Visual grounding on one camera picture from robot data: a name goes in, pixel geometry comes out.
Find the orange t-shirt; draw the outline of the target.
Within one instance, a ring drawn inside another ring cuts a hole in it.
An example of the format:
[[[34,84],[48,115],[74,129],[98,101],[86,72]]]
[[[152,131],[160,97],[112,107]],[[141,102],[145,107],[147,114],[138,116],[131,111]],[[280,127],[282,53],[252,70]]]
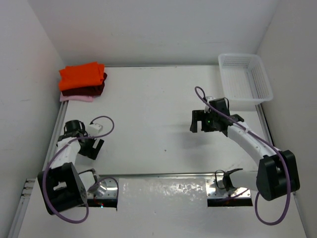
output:
[[[59,71],[61,80],[60,91],[69,89],[100,86],[104,80],[105,65],[91,62],[83,65],[66,66]]]

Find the dark red t-shirt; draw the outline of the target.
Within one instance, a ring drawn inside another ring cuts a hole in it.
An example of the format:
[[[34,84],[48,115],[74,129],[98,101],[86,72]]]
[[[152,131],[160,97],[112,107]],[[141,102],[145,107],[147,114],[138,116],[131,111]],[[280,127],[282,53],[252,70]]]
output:
[[[81,88],[74,88],[62,91],[63,96],[100,96],[105,87],[105,80],[107,78],[107,74],[104,72],[102,84],[99,86],[88,86]]]

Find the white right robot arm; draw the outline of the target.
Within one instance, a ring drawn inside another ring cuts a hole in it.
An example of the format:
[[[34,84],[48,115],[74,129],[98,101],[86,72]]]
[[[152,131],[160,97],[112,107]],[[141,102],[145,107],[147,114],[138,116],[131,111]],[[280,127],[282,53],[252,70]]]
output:
[[[245,129],[248,125],[238,114],[227,118],[204,110],[192,111],[190,131],[198,131],[198,122],[202,123],[203,132],[222,132],[246,151],[258,166],[256,173],[244,171],[242,168],[226,171],[220,183],[221,189],[231,191],[239,186],[246,186],[258,191],[267,201],[287,194],[287,186],[294,192],[300,189],[300,180],[295,155],[289,151],[271,148],[256,138],[252,130]]]

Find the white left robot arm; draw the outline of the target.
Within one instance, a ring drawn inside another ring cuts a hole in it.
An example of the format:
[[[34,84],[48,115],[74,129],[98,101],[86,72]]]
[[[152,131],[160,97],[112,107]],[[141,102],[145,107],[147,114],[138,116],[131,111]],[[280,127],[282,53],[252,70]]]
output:
[[[99,135],[102,129],[102,125],[93,122],[88,126],[79,120],[65,123],[57,149],[66,148],[50,165],[46,178],[48,199],[56,211],[66,211],[87,202],[86,188],[74,164],[78,154],[92,160],[97,158],[104,141],[93,136]]]

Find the pink t-shirt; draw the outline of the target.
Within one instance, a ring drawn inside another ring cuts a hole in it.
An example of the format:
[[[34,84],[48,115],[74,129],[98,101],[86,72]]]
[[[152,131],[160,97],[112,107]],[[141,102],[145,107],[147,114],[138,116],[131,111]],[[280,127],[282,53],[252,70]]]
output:
[[[81,101],[81,102],[93,102],[94,98],[91,96],[79,96],[79,95],[74,95],[74,96],[64,96],[60,95],[60,101],[65,102],[65,101]]]

